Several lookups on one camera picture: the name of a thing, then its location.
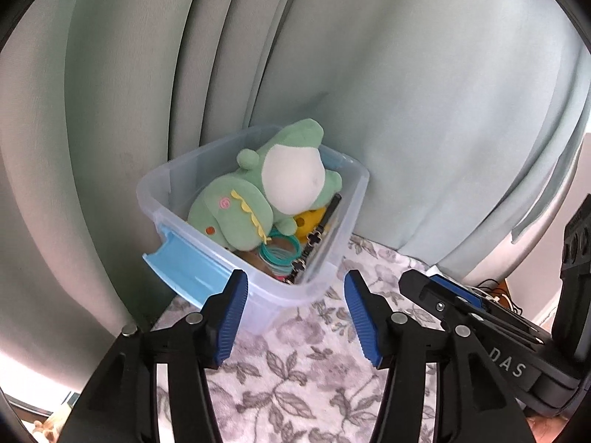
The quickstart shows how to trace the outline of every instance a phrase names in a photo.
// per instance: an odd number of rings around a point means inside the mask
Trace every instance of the white floral fabric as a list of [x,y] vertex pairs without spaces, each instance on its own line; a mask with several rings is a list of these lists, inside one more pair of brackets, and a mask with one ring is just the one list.
[[[262,336],[239,331],[232,355],[207,371],[209,390],[226,443],[365,443],[373,430],[387,370],[366,360],[343,296],[343,279],[358,269],[374,293],[424,326],[440,328],[430,314],[400,295],[398,280],[424,264],[377,243],[352,236],[324,298],[286,310]],[[155,329],[173,325],[196,309],[176,297]],[[421,442],[433,439],[435,368],[428,365]],[[158,368],[162,443],[173,442],[167,378]]]

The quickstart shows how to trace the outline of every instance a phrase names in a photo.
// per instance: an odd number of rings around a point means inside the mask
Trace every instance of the screw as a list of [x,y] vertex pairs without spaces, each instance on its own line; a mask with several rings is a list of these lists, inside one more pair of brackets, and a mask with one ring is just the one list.
[[457,325],[456,333],[458,336],[462,338],[468,338],[470,336],[471,331],[470,328],[465,327],[464,325]]
[[131,337],[131,336],[135,335],[137,332],[138,332],[138,327],[133,323],[126,324],[121,330],[121,334],[124,337]]
[[392,313],[390,319],[397,325],[404,325],[409,320],[408,316],[400,312]]
[[189,313],[185,317],[185,321],[187,323],[189,323],[190,325],[196,325],[197,323],[200,323],[200,322],[203,321],[203,315],[201,313],[198,313],[198,312]]

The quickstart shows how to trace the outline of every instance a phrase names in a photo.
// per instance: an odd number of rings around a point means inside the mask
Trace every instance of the green dinosaur plush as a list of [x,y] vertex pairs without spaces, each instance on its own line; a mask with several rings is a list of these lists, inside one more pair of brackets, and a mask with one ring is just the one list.
[[253,250],[273,225],[294,234],[294,216],[326,206],[342,187],[341,176],[320,159],[323,136],[322,127],[306,119],[286,126],[257,151],[240,151],[240,168],[205,187],[188,223],[232,251]]
[[326,206],[343,186],[341,176],[322,164],[318,146],[323,136],[318,122],[301,120],[236,158],[236,175],[261,191],[273,209],[274,225],[285,235],[296,232],[294,216]]
[[255,185],[228,174],[199,193],[187,222],[230,251],[250,251],[271,231],[273,210]]

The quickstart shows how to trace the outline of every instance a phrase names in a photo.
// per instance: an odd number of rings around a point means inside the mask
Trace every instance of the curtain fold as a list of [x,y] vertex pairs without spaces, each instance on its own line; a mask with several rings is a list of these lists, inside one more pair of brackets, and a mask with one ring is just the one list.
[[66,120],[82,211],[107,274],[143,324],[172,292],[142,259],[160,242],[135,196],[167,161],[178,49],[192,0],[76,0]]
[[0,348],[80,390],[130,321],[83,217],[64,59],[76,0],[36,0],[0,53]]
[[317,119],[370,170],[356,231],[462,278],[540,195],[588,57],[554,0],[295,0],[251,124]]
[[213,62],[232,0],[193,0],[184,28],[170,112],[169,157],[199,146]]
[[248,126],[249,108],[288,0],[232,0],[216,53],[201,143]]

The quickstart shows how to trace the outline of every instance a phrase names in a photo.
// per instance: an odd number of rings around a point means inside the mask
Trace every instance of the clear plastic container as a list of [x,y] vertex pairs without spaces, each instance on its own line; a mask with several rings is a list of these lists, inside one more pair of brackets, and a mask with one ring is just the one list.
[[243,148],[258,149],[279,126],[255,126],[176,158],[144,176],[137,186],[142,211],[154,222],[164,244],[145,259],[178,294],[200,308],[208,295],[223,289],[231,272],[248,275],[248,299],[240,328],[254,334],[267,331],[283,309],[308,305],[328,289],[341,263],[369,180],[358,161],[325,146],[320,156],[327,169],[343,179],[343,197],[330,230],[312,254],[298,285],[286,285],[254,268],[186,223],[199,192],[212,180],[238,168]]

